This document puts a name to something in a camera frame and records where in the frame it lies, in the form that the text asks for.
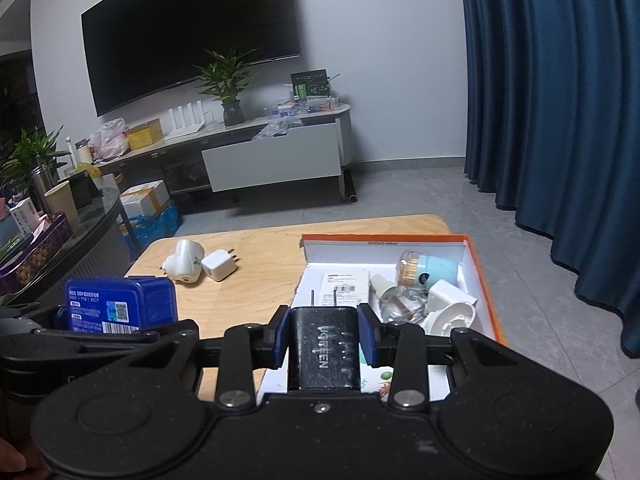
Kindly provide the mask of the person's left hand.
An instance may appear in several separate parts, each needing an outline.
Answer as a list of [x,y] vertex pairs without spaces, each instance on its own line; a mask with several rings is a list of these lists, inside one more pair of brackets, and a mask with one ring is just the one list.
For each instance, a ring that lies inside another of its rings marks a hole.
[[26,457],[3,439],[0,439],[0,472],[21,474],[27,469]]

